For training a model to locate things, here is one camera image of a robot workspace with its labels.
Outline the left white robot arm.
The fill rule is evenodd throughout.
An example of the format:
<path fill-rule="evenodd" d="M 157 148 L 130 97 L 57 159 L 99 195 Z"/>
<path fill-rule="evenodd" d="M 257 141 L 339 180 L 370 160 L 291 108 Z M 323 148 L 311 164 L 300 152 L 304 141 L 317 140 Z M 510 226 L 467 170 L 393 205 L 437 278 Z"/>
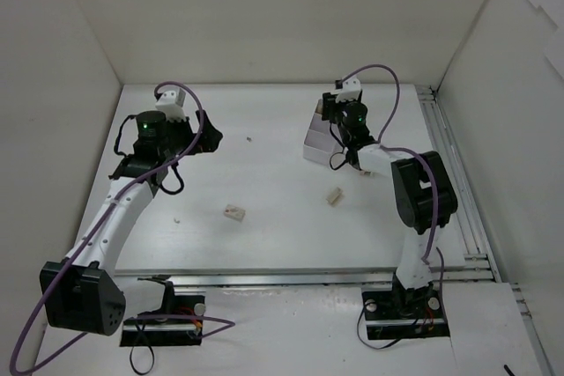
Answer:
<path fill-rule="evenodd" d="M 157 110 L 135 117 L 137 140 L 110 176 L 110 189 L 81 241 L 40 273 L 48 323 L 98 335 L 112 335 L 123 321 L 146 313 L 163 323 L 173 318 L 172 285 L 157 276 L 115 281 L 115 266 L 138 218 L 161 192 L 163 180 L 184 155 L 214 152 L 222 134 L 205 111 L 199 126 L 169 121 Z"/>

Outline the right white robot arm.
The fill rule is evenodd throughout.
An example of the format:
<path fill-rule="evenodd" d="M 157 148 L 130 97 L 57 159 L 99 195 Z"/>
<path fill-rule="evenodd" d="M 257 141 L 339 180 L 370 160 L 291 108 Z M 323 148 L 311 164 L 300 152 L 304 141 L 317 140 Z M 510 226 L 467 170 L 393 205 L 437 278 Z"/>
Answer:
<path fill-rule="evenodd" d="M 322 95 L 322 119 L 340 146 L 344 160 L 330 168 L 351 166 L 358 171 L 390 178 L 397 214 L 407 227 L 399 264 L 392 278 L 392 310 L 409 316 L 418 310 L 423 296 L 433 288 L 429 264 L 437 230 L 456 213 L 458 200 L 437 151 L 416 152 L 389 147 L 377 141 L 367 127 L 367 106 L 361 96 L 341 100 L 337 94 Z"/>

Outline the white three-compartment organizer box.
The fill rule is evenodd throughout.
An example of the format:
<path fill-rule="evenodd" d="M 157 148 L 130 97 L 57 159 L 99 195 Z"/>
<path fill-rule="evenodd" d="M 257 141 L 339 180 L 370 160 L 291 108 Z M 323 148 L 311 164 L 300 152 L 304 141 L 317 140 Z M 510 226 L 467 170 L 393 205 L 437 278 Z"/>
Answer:
<path fill-rule="evenodd" d="M 330 133 L 330 123 L 321 114 L 313 113 L 302 147 L 305 160 L 328 167 L 330 158 L 341 151 L 339 136 Z"/>

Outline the white eraser with red logo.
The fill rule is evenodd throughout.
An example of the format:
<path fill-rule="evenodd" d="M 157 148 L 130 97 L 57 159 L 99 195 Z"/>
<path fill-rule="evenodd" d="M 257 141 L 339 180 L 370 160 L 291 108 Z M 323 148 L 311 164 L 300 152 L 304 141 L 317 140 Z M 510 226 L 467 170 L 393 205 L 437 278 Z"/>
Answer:
<path fill-rule="evenodd" d="M 237 222 L 241 222 L 245 218 L 246 211 L 241 207 L 228 204 L 224 208 L 223 214 L 225 217 L 228 217 Z"/>

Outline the aluminium rail right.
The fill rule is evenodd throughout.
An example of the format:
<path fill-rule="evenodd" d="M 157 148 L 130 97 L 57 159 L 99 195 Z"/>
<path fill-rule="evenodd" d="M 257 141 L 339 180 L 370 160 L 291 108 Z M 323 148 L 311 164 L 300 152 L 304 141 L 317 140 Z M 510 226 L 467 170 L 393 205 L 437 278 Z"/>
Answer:
<path fill-rule="evenodd" d="M 441 154 L 457 194 L 459 206 L 456 218 L 466 250 L 464 272 L 469 274 L 464 281 L 500 283 L 501 275 L 447 116 L 432 88 L 416 86 L 416 93 L 433 147 Z"/>

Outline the aluminium rail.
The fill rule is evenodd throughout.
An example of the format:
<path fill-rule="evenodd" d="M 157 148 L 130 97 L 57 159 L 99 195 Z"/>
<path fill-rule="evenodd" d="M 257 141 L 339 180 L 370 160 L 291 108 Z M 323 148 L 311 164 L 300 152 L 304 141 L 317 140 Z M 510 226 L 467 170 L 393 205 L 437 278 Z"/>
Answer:
<path fill-rule="evenodd" d="M 478 261 L 478 265 L 459 270 L 446 270 L 443 274 L 444 282 L 474 283 L 496 282 L 494 273 L 486 262 Z M 128 279 L 146 279 L 148 276 L 116 275 L 119 283 Z M 251 274 L 201 274 L 201 275 L 172 275 L 170 280 L 179 287 L 219 287 L 219 288 L 266 288 L 287 286 L 353 286 L 353 285 L 390 285 L 392 273 L 383 271 L 351 270 L 344 272 L 308 272 L 308 273 L 251 273 Z"/>
<path fill-rule="evenodd" d="M 457 194 L 459 206 L 456 218 L 466 250 L 464 272 L 469 274 L 464 281 L 500 283 L 501 275 L 447 116 L 432 88 L 416 86 L 416 93 L 433 147 L 441 154 Z"/>

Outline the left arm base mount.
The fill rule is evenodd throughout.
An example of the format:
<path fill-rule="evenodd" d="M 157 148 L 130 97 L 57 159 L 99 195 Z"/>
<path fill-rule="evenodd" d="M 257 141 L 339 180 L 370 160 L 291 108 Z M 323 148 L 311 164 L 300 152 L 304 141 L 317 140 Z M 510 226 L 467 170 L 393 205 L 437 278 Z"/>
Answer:
<path fill-rule="evenodd" d="M 165 285 L 164 299 L 151 315 L 166 314 L 167 318 L 142 321 L 129 319 L 122 325 L 120 347 L 189 347 L 200 346 L 204 334 L 205 295 L 199 291 L 182 291 L 171 280 L 152 278 Z"/>

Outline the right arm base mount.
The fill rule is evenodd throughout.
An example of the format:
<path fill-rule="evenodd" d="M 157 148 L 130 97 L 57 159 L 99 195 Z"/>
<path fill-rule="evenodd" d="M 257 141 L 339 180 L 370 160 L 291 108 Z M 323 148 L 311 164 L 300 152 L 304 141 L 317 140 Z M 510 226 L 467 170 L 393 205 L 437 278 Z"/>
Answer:
<path fill-rule="evenodd" d="M 355 332 L 371 350 L 389 350 L 404 341 L 449 338 L 441 286 L 431 283 L 406 290 L 393 283 L 388 290 L 363 290 Z"/>

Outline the aluminium rail front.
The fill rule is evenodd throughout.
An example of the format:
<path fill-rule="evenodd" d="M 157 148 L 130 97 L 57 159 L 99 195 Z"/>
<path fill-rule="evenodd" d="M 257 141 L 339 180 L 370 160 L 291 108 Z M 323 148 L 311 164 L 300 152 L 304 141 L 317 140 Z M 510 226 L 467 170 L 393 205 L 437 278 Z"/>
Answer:
<path fill-rule="evenodd" d="M 478 265 L 459 270 L 446 270 L 443 274 L 444 282 L 474 283 L 496 282 L 494 273 L 486 262 L 478 261 Z M 148 276 L 116 275 L 119 283 L 128 279 L 146 279 Z M 287 286 L 353 286 L 353 285 L 390 285 L 392 273 L 383 271 L 351 270 L 344 272 L 308 272 L 308 273 L 251 273 L 251 274 L 201 274 L 201 275 L 172 275 L 170 280 L 179 287 L 219 287 L 219 288 L 266 288 Z"/>

